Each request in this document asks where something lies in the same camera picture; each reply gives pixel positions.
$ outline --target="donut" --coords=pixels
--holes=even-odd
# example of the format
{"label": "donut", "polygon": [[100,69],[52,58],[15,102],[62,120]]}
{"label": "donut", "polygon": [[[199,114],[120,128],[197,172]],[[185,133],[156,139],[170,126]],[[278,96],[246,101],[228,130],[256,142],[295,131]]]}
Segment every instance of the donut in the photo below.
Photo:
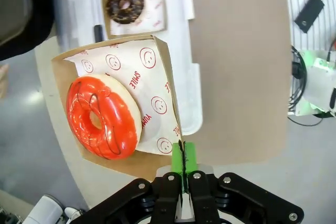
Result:
{"label": "donut", "polygon": [[[101,128],[93,124],[92,112]],[[139,108],[128,90],[110,76],[89,74],[77,78],[68,90],[66,113],[78,141],[100,157],[128,157],[139,143]]]}
{"label": "donut", "polygon": [[107,0],[106,11],[108,16],[119,24],[130,24],[139,18],[144,7],[144,0]]}

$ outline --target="red icing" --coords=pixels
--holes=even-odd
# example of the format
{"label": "red icing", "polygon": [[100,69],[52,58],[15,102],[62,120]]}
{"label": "red icing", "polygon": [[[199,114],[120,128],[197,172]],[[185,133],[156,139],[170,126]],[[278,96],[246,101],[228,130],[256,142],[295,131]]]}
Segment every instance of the red icing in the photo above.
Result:
{"label": "red icing", "polygon": [[[102,129],[93,125],[91,111],[99,118]],[[137,132],[127,104],[99,79],[84,76],[72,83],[67,118],[79,142],[98,156],[125,158],[135,150]]]}

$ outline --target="white robot part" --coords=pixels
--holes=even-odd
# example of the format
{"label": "white robot part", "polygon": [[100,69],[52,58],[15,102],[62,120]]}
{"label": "white robot part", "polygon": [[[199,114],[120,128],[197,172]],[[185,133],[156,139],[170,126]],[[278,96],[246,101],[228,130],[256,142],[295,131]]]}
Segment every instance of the white robot part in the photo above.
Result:
{"label": "white robot part", "polygon": [[304,98],[320,110],[335,113],[331,108],[333,90],[336,88],[336,71],[327,67],[307,68],[307,86]]}
{"label": "white robot part", "polygon": [[77,219],[79,216],[82,215],[81,211],[72,208],[72,207],[67,207],[64,210],[65,215],[69,218],[66,224],[71,223],[74,219]]}
{"label": "white robot part", "polygon": [[56,200],[44,195],[29,213],[23,224],[55,224],[63,214]]}

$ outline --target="white plastic tray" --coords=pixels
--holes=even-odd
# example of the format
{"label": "white plastic tray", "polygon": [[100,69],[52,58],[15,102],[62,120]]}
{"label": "white plastic tray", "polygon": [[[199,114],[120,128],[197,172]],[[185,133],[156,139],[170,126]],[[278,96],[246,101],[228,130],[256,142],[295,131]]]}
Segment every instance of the white plastic tray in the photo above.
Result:
{"label": "white plastic tray", "polygon": [[[188,24],[194,17],[192,0],[165,1],[167,30],[153,35],[168,44],[182,133],[190,135],[203,123],[200,67],[192,63]],[[63,51],[94,43],[94,25],[104,26],[101,0],[56,0],[56,22]]]}

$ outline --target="black device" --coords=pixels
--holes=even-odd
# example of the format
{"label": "black device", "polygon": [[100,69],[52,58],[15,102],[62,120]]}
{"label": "black device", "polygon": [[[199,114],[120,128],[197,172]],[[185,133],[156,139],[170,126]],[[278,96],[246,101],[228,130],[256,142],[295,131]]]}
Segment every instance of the black device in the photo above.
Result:
{"label": "black device", "polygon": [[95,25],[93,27],[93,35],[95,43],[104,41],[103,26]]}
{"label": "black device", "polygon": [[[246,224],[298,224],[303,210],[234,173],[220,178],[196,170],[187,186],[194,220],[184,223],[230,224],[218,211]],[[173,224],[181,219],[182,177],[166,173],[149,181],[138,178],[71,223],[135,224],[148,217],[153,224]]]}
{"label": "black device", "polygon": [[295,19],[295,23],[305,34],[308,32],[314,21],[324,8],[322,0],[308,0],[299,16]]}

